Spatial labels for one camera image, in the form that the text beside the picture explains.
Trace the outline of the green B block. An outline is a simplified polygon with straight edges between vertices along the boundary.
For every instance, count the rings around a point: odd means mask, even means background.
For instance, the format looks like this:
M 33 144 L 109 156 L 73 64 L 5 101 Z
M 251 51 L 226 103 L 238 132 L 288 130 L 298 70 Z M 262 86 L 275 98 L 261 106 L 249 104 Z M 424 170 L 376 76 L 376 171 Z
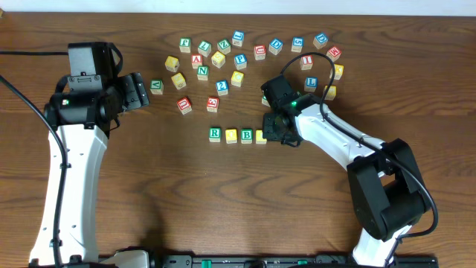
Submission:
M 242 144 L 252 144 L 253 143 L 253 130 L 251 129 L 242 129 L 240 132 L 240 141 Z

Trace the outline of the yellow O block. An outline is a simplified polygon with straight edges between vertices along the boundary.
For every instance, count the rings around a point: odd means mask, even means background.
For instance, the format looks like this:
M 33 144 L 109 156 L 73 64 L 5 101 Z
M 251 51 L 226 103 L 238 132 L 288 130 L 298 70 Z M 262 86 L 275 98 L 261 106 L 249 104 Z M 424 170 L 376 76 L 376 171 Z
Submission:
M 238 140 L 237 129 L 226 129 L 225 140 L 227 144 L 236 144 Z
M 256 130 L 255 132 L 255 142 L 256 144 L 266 144 L 267 139 L 263 137 L 263 131 L 262 130 Z

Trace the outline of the green R block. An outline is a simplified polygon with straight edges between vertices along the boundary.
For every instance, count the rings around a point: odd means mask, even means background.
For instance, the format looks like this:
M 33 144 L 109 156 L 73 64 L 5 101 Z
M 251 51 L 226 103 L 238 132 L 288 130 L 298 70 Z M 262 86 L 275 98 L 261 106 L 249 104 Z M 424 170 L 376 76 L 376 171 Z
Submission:
M 208 132 L 209 142 L 220 142 L 222 131 L 219 127 L 211 127 Z

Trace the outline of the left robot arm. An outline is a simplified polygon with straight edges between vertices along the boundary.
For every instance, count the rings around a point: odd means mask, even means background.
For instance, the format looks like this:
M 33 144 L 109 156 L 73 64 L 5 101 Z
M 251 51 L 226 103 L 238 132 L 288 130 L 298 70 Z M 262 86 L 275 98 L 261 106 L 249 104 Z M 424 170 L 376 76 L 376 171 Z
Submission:
M 50 171 L 29 267 L 103 266 L 95 209 L 111 124 L 120 114 L 149 105 L 141 74 L 120 75 L 123 56 L 113 43 L 71 43 L 68 58 L 71 71 L 44 108 L 51 128 Z

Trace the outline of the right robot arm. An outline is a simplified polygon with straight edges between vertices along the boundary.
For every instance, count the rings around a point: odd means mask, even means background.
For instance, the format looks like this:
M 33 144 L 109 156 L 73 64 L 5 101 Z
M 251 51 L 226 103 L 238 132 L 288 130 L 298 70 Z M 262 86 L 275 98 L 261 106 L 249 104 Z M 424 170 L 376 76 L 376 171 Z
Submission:
M 400 239 L 435 206 L 409 145 L 385 142 L 352 127 L 313 94 L 302 95 L 279 75 L 261 90 L 272 108 L 263 116 L 263 138 L 297 147 L 309 141 L 347 172 L 353 209 L 363 230 L 352 258 L 358 265 L 388 267 Z

